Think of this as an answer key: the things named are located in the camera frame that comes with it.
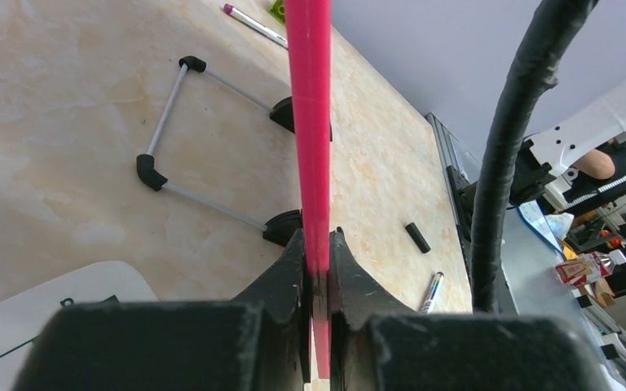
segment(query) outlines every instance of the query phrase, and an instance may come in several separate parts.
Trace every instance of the pink rod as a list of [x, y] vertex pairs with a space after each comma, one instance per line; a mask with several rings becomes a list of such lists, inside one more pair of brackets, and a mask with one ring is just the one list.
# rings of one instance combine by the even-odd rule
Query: pink rod
[[[311, 278], [326, 281], [330, 269], [331, 6], [330, 0], [284, 0], [284, 9], [306, 261]], [[327, 300], [326, 292], [322, 298]], [[330, 339], [327, 311], [313, 311], [313, 332], [318, 374], [321, 379], [328, 379]]]

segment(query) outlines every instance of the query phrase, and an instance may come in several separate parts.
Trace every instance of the plastic bag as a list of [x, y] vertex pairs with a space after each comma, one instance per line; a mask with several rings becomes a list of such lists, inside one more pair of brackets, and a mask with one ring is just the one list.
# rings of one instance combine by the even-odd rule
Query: plastic bag
[[563, 214], [549, 214], [546, 216], [546, 221], [549, 224], [553, 235], [556, 238], [563, 240], [567, 236], [567, 232], [570, 230], [572, 220], [575, 220], [575, 216], [569, 213]]

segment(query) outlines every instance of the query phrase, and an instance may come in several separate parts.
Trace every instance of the orange object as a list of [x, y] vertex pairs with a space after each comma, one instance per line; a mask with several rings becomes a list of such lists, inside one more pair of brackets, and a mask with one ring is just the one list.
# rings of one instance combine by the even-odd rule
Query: orange object
[[573, 250], [566, 241], [558, 239], [558, 243], [562, 247], [562, 256], [565, 258], [566, 261], [572, 261], [573, 259], [577, 258], [577, 253], [575, 253], [575, 250]]
[[[601, 231], [601, 236], [608, 236], [610, 234], [611, 233], [607, 230]], [[614, 238], [606, 242], [606, 246], [608, 246], [608, 248], [611, 248], [611, 249], [619, 248], [621, 244], [622, 244], [622, 241], [620, 240], [620, 238]]]

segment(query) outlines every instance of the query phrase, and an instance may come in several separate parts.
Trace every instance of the black rubber tube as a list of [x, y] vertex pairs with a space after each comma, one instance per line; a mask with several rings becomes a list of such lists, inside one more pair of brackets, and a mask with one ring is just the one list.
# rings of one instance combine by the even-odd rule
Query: black rubber tube
[[514, 163], [539, 97], [558, 83], [562, 54], [598, 0], [543, 0], [519, 44], [500, 94], [478, 178], [471, 226], [474, 310], [496, 311], [505, 207]]

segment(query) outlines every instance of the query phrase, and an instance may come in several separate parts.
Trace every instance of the white paper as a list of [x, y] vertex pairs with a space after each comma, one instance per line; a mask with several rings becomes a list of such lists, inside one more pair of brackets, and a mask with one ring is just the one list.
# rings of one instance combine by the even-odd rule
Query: white paper
[[539, 234], [542, 239], [549, 242], [550, 245], [556, 249], [556, 251], [562, 254], [560, 243], [558, 243], [555, 235], [553, 235], [553, 232], [550, 230], [549, 223], [546, 221], [546, 217], [543, 212], [541, 212], [541, 208], [536, 201], [529, 201], [521, 204], [518, 210], [522, 220], [524, 220], [524, 222], [531, 227], [532, 230]]
[[143, 276], [122, 261], [103, 261], [0, 302], [0, 390], [11, 389], [35, 338], [64, 305], [157, 301]]

